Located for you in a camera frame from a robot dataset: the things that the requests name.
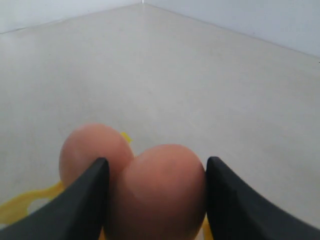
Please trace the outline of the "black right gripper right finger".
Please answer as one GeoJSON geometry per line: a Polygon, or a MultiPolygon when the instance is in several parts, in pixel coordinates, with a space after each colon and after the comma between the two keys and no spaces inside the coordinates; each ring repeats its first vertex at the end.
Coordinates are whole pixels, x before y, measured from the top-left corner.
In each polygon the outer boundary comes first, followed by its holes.
{"type": "Polygon", "coordinates": [[[318,240],[320,230],[277,207],[219,157],[206,165],[207,218],[215,240],[318,240]]]}

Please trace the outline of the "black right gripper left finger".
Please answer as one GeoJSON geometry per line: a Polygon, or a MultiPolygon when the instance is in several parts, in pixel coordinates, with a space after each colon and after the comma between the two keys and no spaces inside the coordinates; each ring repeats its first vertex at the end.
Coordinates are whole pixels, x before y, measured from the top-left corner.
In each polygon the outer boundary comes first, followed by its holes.
{"type": "Polygon", "coordinates": [[[2,240],[97,240],[106,220],[109,163],[95,162],[66,190],[0,231],[2,240]]]}

